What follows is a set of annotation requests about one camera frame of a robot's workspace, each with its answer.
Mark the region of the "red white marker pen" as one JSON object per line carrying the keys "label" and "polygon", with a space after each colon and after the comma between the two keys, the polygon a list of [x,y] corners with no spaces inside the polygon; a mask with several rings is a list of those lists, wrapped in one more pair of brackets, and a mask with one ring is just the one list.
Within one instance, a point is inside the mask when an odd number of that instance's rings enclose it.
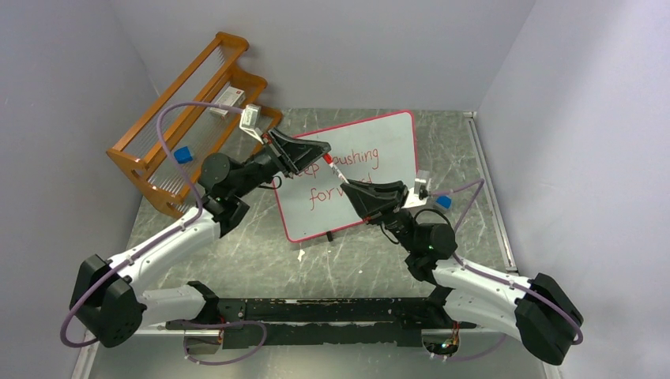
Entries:
{"label": "red white marker pen", "polygon": [[343,183],[349,183],[349,180],[344,176],[340,168],[335,164],[334,160],[331,165],[328,164],[333,174]]}

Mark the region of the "pink-framed whiteboard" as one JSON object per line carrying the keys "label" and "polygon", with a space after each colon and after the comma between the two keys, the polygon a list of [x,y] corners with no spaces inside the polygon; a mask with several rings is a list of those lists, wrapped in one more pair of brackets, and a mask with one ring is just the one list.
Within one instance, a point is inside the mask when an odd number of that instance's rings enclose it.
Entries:
{"label": "pink-framed whiteboard", "polygon": [[[362,121],[304,133],[304,139],[330,144],[333,163],[348,179],[412,187],[418,170],[414,116],[397,111]],[[302,242],[361,224],[340,188],[341,180],[319,159],[276,189],[288,241]]]}

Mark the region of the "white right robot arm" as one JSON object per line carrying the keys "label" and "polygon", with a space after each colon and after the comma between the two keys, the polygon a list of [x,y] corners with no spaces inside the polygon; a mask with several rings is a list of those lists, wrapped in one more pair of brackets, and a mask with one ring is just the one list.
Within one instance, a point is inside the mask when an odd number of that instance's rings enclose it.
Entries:
{"label": "white right robot arm", "polygon": [[411,276],[445,295],[427,304],[427,319],[437,327],[466,322],[512,337],[540,361],[563,363],[571,347],[584,341],[584,317],[550,275],[515,276],[457,255],[455,227],[448,219],[421,223],[407,206],[401,181],[375,184],[355,180],[341,189],[357,216],[390,233],[406,252]]}

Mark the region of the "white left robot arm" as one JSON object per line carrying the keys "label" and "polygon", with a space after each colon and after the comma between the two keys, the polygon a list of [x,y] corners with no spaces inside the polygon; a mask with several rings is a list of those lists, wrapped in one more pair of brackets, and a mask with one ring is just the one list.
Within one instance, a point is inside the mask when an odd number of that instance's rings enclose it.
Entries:
{"label": "white left robot arm", "polygon": [[158,235],[108,259],[94,254],[81,263],[60,331],[65,345],[77,346],[66,336],[73,319],[105,347],[116,347],[149,325],[183,322],[208,328],[220,320],[219,298],[197,280],[167,290],[151,291],[149,285],[188,254],[233,231],[250,208],[243,201],[249,192],[276,176],[299,174],[331,151],[325,141],[276,129],[262,140],[262,149],[243,162],[222,152],[204,158],[198,178],[204,195]]}

